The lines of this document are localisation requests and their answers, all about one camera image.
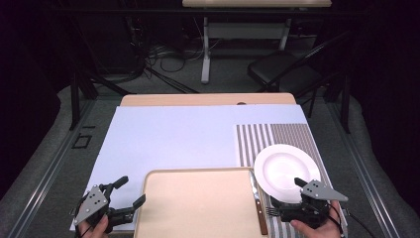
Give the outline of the white plate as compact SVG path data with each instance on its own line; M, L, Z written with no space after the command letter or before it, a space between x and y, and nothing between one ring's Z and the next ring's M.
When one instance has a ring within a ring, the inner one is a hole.
M268 146L259 152L254 162L254 175L266 194L285 203L301 200L295 178L321 179L318 166L307 153L284 144Z

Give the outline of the striped placemat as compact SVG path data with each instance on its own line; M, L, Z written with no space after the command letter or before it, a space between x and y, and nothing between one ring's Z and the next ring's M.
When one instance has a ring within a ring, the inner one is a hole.
M234 127L236 138L237 161L243 167L254 167L254 162L264 148L284 144L294 146L307 153L316 163L321 179L330 185L330 179L324 167L310 128L306 124L244 124ZM270 205L270 195L262 190L262 201Z

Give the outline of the black folding chair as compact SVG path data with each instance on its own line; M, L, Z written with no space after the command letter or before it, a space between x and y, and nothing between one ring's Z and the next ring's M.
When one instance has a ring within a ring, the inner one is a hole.
M322 71L316 65L343 44L350 34L340 34L300 57L289 52L275 52L257 59L248 65L248 76L261 86L259 92L285 92L295 98L315 92L338 74L337 71Z

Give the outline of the person's left hand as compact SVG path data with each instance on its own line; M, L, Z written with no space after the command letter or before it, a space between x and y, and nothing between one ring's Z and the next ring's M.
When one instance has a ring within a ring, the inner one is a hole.
M108 216L104 215L95 227L91 227L86 221L78 225L81 238L109 238L106 233L108 226Z

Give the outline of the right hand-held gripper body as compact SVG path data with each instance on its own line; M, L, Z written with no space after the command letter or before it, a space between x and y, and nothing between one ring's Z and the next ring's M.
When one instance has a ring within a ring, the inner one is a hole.
M349 199L340 192L326 186L314 179L300 188L301 201L291 208L286 214L280 215L282 222L299 220L311 228L318 228L329 218L331 200L348 201Z

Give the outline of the pale blue table sheet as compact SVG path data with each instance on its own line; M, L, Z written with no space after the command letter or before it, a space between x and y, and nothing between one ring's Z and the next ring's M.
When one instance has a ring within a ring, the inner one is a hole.
M111 194L115 208L131 205L144 193L146 176L160 170L249 168L237 161L234 127L244 124L306 124L297 104L120 106L94 164L90 186L123 176L129 181ZM135 233L139 210L123 230ZM263 210L268 238L298 233Z

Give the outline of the metal floor rail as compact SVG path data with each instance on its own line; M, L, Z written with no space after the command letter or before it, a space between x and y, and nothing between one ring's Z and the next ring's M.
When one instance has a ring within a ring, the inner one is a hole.
M88 100L74 129L59 125L43 141L35 161L46 168L7 238L73 238L72 210L85 193L108 125L101 116L108 116L103 103Z
M373 183L373 180L368 172L368 168L366 167L352 135L349 134L342 126L339 107L335 103L328 103L327 108L333 117L333 121L338 128L340 137L342 138L345 147L351 155L353 167L364 189L369 205L372 208L384 238L400 238L400 234L397 231L387 208L385 207L382 197Z

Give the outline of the beige tray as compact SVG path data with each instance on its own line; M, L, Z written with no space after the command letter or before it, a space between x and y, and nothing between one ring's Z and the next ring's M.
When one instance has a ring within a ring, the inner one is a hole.
M250 171L150 172L134 238L268 238L261 234Z

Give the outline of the person's right hand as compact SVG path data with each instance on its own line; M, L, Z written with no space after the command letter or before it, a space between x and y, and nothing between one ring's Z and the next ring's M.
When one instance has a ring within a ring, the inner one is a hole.
M322 226L313 229L299 220L291 220L291 226L306 238L341 238L338 215L340 204L337 200L332 200L330 205L329 218Z

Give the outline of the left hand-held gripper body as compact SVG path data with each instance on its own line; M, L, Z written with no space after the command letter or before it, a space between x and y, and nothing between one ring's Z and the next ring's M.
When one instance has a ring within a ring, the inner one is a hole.
M110 195L114 189L122 186L119 182L94 185L79 203L73 225L77 227L83 221L95 227L104 215L108 216L106 232L112 232L115 226L131 223L134 218L133 207L115 209L110 206Z

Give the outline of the wooden-handled knife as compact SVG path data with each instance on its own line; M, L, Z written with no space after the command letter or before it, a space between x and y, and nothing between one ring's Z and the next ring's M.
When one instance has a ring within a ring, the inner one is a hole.
M250 183L251 183L251 187L252 187L253 197L254 197L254 200L255 200L255 205L256 205L256 210L257 210L257 214L258 214L261 234L262 235L267 235L268 234L268 228L267 228L264 213L263 213L263 205L262 205L262 202L261 202L261 199L260 199L260 194L259 194L259 190L258 190L257 181L256 181L256 178L255 178L255 175L254 175L253 172L250 172Z

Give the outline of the white-legged desk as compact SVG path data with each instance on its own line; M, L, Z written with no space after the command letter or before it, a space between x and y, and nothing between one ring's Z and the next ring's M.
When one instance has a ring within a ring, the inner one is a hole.
M329 8L332 0L182 0L182 6L194 10L302 10ZM210 80L210 39L274 39L280 40L283 50L287 41L292 19L274 20L210 20L203 18L203 65L201 82Z

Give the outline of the black metal stand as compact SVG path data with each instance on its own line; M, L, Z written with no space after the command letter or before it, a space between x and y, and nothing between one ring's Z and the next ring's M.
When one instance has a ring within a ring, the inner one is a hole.
M95 82L104 85L108 89L111 89L112 91L122 96L129 95L130 92L111 82L105 77L99 75L98 73L94 73L92 70L88 69L76 52L76 48L70 43L68 43L67 46L68 58L72 63L73 72L72 78L70 80L72 116L70 130L74 130L81 121L79 92L82 92L88 100L95 100L99 95L97 89L94 87Z
M345 69L334 72L329 80L329 85L324 98L327 102L335 102L341 98L340 124L347 134L350 134L349 113L351 97L351 78Z

